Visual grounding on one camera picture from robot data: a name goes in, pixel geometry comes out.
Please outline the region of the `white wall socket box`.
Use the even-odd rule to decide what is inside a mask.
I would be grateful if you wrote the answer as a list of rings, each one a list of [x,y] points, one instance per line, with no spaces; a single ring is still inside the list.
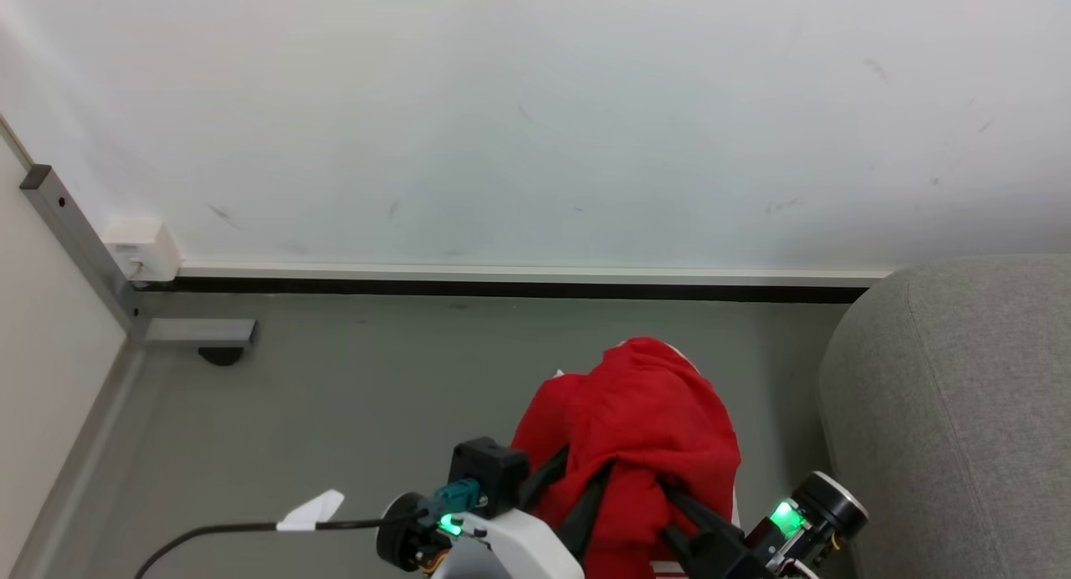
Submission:
[[[163,220],[112,220],[100,240],[129,281],[174,281],[179,274],[182,256]]]

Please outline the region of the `beige partition panel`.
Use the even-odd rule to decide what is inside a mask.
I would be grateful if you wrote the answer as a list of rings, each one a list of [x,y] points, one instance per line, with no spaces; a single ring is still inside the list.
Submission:
[[[45,579],[64,544],[126,332],[24,192],[0,116],[0,579]]]

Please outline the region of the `white skirting strip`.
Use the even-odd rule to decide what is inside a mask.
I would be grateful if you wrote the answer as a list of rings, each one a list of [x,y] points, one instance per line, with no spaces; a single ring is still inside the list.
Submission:
[[[879,270],[754,268],[595,268],[491,265],[362,265],[329,263],[183,261],[185,278],[283,280],[398,280],[571,283],[688,286],[868,288],[891,274]]]

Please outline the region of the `red clothing item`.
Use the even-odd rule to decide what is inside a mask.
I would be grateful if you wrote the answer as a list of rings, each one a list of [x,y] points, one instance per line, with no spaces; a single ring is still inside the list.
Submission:
[[[612,464],[584,557],[586,579],[657,579],[653,563],[672,557],[661,530],[679,525],[694,534],[695,525],[667,502],[661,479],[733,517],[741,456],[730,415],[681,351],[650,336],[616,344],[589,372],[543,381],[511,445],[528,454],[533,469],[567,451],[565,475],[533,511],[552,528],[565,522],[588,479]]]

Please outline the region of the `grey fabric sofa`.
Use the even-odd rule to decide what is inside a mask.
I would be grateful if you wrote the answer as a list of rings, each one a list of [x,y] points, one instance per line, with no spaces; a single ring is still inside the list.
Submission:
[[[854,302],[817,378],[859,579],[1071,579],[1071,255],[945,259]]]

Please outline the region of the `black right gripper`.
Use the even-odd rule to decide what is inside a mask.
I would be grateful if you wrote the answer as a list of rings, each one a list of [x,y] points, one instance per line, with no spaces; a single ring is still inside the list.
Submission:
[[[789,555],[802,551],[811,525],[803,521],[784,532],[764,518],[750,533],[724,525],[720,517],[670,479],[658,479],[670,522],[659,537],[685,579],[787,579]]]

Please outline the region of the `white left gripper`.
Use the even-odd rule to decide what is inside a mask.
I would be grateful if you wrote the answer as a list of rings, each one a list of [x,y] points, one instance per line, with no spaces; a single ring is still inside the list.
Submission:
[[[536,508],[550,485],[565,476],[570,447],[562,447],[521,484],[521,508]],[[440,525],[452,538],[431,579],[585,579],[582,564],[592,542],[613,463],[597,471],[557,529],[524,513],[509,511],[485,519],[451,515]]]

